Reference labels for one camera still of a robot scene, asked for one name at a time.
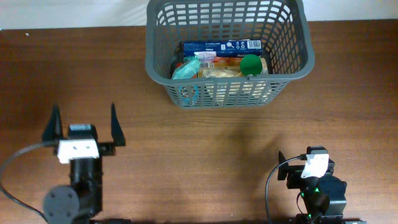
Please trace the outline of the green-lidded jar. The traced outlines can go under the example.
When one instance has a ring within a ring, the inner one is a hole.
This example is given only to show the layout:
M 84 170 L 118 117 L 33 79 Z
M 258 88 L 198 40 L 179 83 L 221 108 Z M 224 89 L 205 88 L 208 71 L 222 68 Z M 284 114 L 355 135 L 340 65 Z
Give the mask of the green-lidded jar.
M 268 74 L 267 61 L 257 55 L 247 55 L 240 63 L 241 73 L 246 77 Z

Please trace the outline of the orange pasta packet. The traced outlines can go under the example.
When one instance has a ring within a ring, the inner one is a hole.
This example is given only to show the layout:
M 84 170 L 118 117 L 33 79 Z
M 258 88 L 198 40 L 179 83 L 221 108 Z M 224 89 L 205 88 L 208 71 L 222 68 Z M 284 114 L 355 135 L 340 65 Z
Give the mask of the orange pasta packet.
M 242 58 L 215 57 L 212 60 L 200 60 L 201 69 L 192 78 L 230 78 L 242 77 L 240 63 Z

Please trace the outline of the blue tissue box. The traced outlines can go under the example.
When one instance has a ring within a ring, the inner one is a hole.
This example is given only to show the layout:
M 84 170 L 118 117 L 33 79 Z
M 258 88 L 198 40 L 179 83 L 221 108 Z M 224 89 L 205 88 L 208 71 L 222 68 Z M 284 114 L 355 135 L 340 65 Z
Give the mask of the blue tissue box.
M 243 58 L 246 55 L 261 56 L 262 42 L 259 39 L 242 40 L 189 40 L 182 43 L 184 58 L 197 58 L 202 62 L 214 61 L 217 57 Z

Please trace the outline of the white green wipes pack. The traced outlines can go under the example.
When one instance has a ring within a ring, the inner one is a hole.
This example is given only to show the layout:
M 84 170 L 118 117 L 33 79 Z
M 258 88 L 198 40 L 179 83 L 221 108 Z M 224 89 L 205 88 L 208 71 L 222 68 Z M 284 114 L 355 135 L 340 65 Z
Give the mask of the white green wipes pack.
M 201 61 L 195 57 L 184 58 L 184 63 L 178 66 L 173 74 L 173 80 L 190 79 L 201 69 Z

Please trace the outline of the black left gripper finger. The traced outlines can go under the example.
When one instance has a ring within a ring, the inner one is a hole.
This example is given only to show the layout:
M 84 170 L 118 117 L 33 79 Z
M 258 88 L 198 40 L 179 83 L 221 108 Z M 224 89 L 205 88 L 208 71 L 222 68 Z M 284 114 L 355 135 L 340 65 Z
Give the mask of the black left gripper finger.
M 42 140 L 54 141 L 63 139 L 62 120 L 58 105 L 54 105 L 50 119 L 44 129 Z
M 114 103 L 111 105 L 111 136 L 115 146 L 121 147 L 126 145 L 126 138 L 118 121 Z

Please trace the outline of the silver tin can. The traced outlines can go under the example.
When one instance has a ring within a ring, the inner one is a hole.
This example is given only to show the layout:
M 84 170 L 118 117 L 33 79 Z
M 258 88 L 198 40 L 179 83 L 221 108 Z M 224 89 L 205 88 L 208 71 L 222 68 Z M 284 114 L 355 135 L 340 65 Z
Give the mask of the silver tin can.
M 181 86 L 178 88 L 181 96 L 182 105 L 191 106 L 195 105 L 199 99 L 199 87 L 197 86 Z

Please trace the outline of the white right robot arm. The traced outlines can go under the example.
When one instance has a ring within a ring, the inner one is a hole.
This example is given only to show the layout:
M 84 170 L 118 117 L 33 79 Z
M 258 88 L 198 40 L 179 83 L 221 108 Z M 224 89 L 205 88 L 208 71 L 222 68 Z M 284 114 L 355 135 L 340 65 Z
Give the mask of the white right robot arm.
M 306 211 L 300 211 L 289 223 L 299 224 L 361 224 L 359 218 L 345 218 L 347 182 L 333 175 L 335 162 L 323 146 L 309 146 L 298 157 L 303 165 L 290 165 L 279 152 L 277 179 L 287 182 L 288 189 L 298 189 Z

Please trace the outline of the beige paper bag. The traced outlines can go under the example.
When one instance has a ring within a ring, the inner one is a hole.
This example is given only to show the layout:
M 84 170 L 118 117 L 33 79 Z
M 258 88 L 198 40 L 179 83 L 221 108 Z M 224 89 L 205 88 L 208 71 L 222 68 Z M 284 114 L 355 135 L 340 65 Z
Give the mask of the beige paper bag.
M 203 78 L 245 78 L 240 66 L 206 68 L 201 73 Z M 206 84 L 205 90 L 210 96 L 215 96 L 215 103 L 220 106 L 243 105 L 246 100 L 252 98 L 253 101 L 260 97 L 266 89 L 265 82 L 224 82 L 217 84 Z

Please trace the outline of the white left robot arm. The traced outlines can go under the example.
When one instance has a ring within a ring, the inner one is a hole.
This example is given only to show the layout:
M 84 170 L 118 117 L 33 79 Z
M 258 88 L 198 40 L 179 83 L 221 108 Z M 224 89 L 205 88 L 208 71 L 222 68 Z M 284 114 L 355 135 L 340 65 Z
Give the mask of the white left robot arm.
M 70 166 L 70 183 L 52 188 L 44 198 L 44 216 L 49 223 L 91 223 L 103 210 L 103 157 L 126 146 L 116 107 L 111 105 L 111 137 L 98 141 L 93 124 L 70 124 L 67 135 L 57 105 L 42 134 L 44 143 L 53 142 L 59 163 Z

